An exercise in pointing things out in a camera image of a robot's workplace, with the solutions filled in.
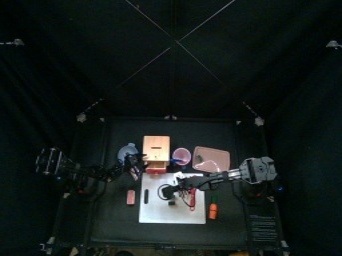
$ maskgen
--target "black enclosure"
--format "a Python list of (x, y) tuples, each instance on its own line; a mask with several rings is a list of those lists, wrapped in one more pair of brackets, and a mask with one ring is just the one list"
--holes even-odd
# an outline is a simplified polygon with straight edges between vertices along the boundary
[(87, 153), (75, 149), (86, 114), (83, 124), (265, 120), (289, 246), (294, 255), (341, 255), (342, 48), (326, 47), (331, 40), (342, 44), (338, 0), (1, 1), (0, 254), (41, 255), (62, 184), (35, 174), (35, 160), (43, 147)]

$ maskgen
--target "gray object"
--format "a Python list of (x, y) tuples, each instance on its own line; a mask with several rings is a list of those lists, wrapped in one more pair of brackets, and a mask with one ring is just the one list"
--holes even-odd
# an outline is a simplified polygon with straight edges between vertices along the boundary
[(122, 161), (122, 163), (124, 163), (124, 157), (127, 154), (138, 154), (139, 151), (135, 147), (134, 143), (128, 143), (127, 146), (122, 147), (118, 153), (118, 159)]

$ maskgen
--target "black wall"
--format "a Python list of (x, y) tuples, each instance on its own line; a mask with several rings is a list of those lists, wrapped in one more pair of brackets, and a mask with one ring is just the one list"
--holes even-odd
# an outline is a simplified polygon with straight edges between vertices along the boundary
[(267, 122), (295, 255), (341, 255), (342, 52), (331, 51)]

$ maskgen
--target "orange object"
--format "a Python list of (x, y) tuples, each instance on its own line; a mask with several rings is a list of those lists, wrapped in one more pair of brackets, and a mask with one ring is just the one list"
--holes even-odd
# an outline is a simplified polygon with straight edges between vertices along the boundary
[(208, 218), (215, 220), (218, 216), (218, 204), (216, 204), (216, 197), (211, 197), (211, 204), (208, 207)]

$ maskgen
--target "small red object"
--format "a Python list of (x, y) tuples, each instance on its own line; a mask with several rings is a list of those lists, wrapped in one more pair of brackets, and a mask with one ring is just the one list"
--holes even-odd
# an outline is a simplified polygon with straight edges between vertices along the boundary
[(127, 204), (128, 205), (135, 204), (135, 191), (134, 190), (127, 191)]

